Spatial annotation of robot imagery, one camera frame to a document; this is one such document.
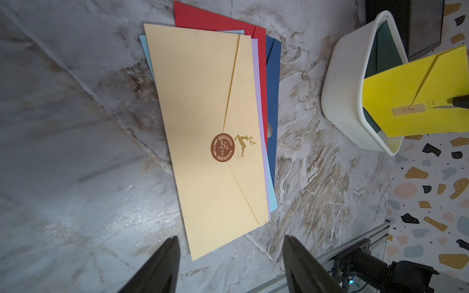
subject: envelope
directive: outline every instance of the envelope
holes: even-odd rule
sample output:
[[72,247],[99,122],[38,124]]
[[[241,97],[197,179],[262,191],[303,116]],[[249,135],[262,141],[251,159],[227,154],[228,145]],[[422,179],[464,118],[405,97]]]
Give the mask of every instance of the envelope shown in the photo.
[[144,28],[195,260],[269,220],[251,39]]
[[[233,18],[218,15],[187,4],[174,1],[176,26],[200,30],[244,30],[244,33],[258,39],[259,60],[265,59],[265,29],[244,23]],[[264,139],[267,142],[267,77],[263,62],[259,65],[261,82],[262,117],[264,122]]]
[[[243,30],[222,30],[221,32],[244,35]],[[150,72],[153,78],[153,82],[155,82],[155,77],[153,76],[153,67],[151,66],[150,52],[148,51],[146,35],[140,35],[139,38],[140,38],[140,43],[142,44],[145,58],[150,67]],[[261,106],[261,89],[260,89],[260,79],[259,79],[259,56],[258,56],[257,39],[251,39],[251,42],[252,42],[252,49],[253,49],[252,58],[254,61],[254,81],[256,84],[257,115],[259,118],[259,128],[260,128],[261,133],[263,134],[264,126],[262,125],[262,106]],[[277,199],[275,198],[275,191],[273,189],[273,180],[270,177],[270,166],[269,166],[269,161],[267,160],[266,145],[263,140],[261,140],[261,144],[262,144],[262,158],[264,161],[265,185],[267,188],[267,204],[269,208],[269,221],[270,221],[270,213],[278,209],[279,206],[277,205]]]
[[[251,39],[252,43],[252,59],[254,61],[254,82],[256,84],[256,102],[257,102],[257,116],[259,118],[259,130],[260,134],[264,133],[264,126],[262,124],[262,106],[261,106],[261,87],[259,78],[259,56],[257,55],[258,46],[257,39]],[[267,205],[269,207],[269,221],[271,219],[270,213],[278,209],[277,199],[275,198],[275,191],[273,189],[273,180],[270,176],[269,160],[267,159],[267,148],[265,141],[261,139],[262,145],[262,159],[264,161],[264,177],[265,177],[265,188],[267,189]]]
[[388,137],[469,131],[466,47],[451,49],[366,78],[363,106]]
[[275,182],[277,128],[279,118],[280,53],[282,50],[282,43],[279,40],[267,36],[265,44],[267,48],[267,120],[268,124],[272,127],[272,135],[267,140],[267,156],[269,159],[272,182]]

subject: envelope flap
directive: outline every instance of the envelope flap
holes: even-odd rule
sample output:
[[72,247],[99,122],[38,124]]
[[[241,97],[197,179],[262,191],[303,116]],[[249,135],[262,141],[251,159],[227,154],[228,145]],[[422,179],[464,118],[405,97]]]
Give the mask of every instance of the envelope flap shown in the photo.
[[452,105],[451,98],[465,95],[469,95],[469,70],[466,46],[461,46],[438,56],[413,105]]
[[272,51],[275,39],[269,36],[265,37],[265,62],[269,63],[270,52]]
[[224,130],[236,145],[227,161],[259,225],[269,220],[251,39],[240,36]]

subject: stack of envelopes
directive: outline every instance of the stack of envelopes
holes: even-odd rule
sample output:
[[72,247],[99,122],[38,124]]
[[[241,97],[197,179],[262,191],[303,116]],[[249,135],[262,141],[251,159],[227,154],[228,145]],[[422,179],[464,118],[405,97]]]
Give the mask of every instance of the stack of envelopes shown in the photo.
[[140,40],[195,260],[264,225],[278,207],[280,42],[263,28],[174,6],[178,27],[146,23]]

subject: cream envelope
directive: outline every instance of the cream envelope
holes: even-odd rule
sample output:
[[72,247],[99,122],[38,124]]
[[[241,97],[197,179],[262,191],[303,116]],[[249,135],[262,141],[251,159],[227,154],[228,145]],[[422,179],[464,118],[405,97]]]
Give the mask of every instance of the cream envelope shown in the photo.
[[195,260],[269,220],[251,39],[144,27]]

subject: red envelope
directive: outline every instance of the red envelope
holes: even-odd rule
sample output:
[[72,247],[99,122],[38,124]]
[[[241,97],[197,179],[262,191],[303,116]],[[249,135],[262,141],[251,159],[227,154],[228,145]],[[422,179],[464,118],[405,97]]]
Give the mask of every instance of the red envelope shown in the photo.
[[[174,1],[174,17],[176,26],[199,30],[244,30],[246,35],[258,39],[259,61],[265,60],[265,34],[264,28],[253,24],[218,15],[187,4]],[[267,143],[267,71],[266,63],[259,63],[261,82],[262,120],[264,123],[264,137]]]

